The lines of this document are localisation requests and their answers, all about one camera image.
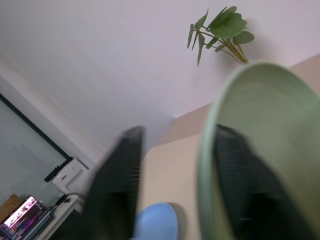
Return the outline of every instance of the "white wall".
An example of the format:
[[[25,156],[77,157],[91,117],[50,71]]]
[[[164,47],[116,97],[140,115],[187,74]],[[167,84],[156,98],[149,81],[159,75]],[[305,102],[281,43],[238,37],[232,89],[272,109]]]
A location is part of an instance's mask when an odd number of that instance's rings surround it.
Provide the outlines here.
[[[238,6],[255,42],[250,59],[291,66],[320,52],[318,0],[2,0],[0,53],[98,149],[149,128],[148,148],[171,122],[214,100],[237,65],[187,49],[189,26]]]
[[[104,154],[32,82],[26,81],[2,59],[0,93],[69,156],[77,155],[87,167],[94,167]]]

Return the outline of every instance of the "window blinds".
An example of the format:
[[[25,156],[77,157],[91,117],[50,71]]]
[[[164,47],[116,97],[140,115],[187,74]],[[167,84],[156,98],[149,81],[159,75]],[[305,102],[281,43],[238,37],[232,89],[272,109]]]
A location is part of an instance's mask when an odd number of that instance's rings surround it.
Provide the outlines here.
[[[11,194],[51,206],[60,191],[45,177],[66,159],[0,101],[0,205]]]

